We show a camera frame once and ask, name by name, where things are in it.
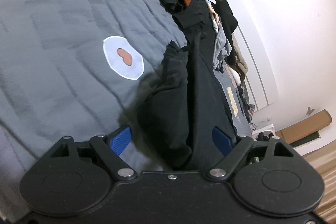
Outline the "grey quilted bedspread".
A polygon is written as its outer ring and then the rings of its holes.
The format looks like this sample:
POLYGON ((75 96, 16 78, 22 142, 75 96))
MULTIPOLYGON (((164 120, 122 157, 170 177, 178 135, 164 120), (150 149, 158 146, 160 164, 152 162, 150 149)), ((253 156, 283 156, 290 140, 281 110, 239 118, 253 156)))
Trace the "grey quilted bedspread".
POLYGON ((61 137, 86 141, 122 125, 121 158, 166 165, 136 110, 156 85, 169 42, 185 37, 159 0, 1 0, 1 217, 29 211, 19 182, 61 137))

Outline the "black printed t-shirt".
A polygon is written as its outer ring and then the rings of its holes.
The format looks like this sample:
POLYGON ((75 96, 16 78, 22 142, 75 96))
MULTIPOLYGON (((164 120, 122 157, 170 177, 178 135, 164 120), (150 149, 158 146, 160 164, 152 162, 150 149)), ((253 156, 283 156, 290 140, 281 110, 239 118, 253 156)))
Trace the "black printed t-shirt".
POLYGON ((214 40, 200 32, 183 48, 170 42, 161 79, 139 107, 139 125, 173 170, 208 170, 223 157, 213 143, 214 128, 236 137, 230 107, 214 75, 214 40))

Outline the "black hoodie on pile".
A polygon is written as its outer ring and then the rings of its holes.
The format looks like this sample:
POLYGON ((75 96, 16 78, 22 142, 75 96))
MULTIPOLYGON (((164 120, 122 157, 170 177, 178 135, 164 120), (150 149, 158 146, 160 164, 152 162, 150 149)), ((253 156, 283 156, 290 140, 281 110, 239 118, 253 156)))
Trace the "black hoodie on pile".
POLYGON ((236 64, 236 51, 234 50, 232 34, 238 26, 238 21, 234 17, 227 0, 215 0, 215 3, 211 4, 221 20, 224 33, 232 48, 231 53, 226 57, 226 62, 228 65, 234 66, 236 64))

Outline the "folded beige blanket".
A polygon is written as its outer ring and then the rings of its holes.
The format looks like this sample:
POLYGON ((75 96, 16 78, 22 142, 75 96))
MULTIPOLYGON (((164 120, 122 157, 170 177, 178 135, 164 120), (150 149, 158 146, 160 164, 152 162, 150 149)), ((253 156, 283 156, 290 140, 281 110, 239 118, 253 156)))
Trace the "folded beige blanket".
POLYGON ((235 70, 239 76, 240 76, 240 80, 244 81, 246 74, 248 72, 248 65, 244 59, 244 57, 242 56, 242 53, 240 51, 240 48, 238 46, 238 42, 234 36, 234 34, 232 34, 232 42, 233 42, 233 50, 235 51, 235 64, 232 65, 231 67, 233 68, 233 70, 235 70))

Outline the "grey sweatshirt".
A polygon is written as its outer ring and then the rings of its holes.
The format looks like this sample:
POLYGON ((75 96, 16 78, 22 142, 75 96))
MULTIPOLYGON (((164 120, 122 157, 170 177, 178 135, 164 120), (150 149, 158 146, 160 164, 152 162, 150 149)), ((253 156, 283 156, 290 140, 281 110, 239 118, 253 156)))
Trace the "grey sweatshirt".
POLYGON ((223 61, 230 55, 232 47, 227 39, 222 25, 218 26, 218 32, 214 42, 213 52, 213 69, 219 71, 223 65, 223 61))

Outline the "white headboard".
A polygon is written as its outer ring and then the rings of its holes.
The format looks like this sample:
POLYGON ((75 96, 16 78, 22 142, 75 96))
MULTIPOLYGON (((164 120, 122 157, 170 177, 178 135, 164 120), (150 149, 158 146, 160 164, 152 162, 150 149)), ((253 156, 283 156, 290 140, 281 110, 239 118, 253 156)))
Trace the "white headboard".
POLYGON ((234 35, 248 66, 246 86, 249 98, 256 106, 256 111, 259 111, 278 99, 276 80, 252 15, 246 10, 245 5, 241 5, 238 1, 227 1, 234 17, 238 20, 234 35))

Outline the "white pillow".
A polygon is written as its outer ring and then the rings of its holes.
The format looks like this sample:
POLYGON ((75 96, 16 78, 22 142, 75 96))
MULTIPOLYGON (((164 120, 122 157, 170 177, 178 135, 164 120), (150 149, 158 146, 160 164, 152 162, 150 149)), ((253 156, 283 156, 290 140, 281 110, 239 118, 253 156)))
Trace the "white pillow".
POLYGON ((241 79, 240 79, 240 75, 239 73, 237 73, 237 71, 235 71, 232 67, 228 67, 231 74, 232 74, 232 77, 234 78, 234 81, 236 82, 236 85, 237 86, 240 86, 241 85, 241 79))

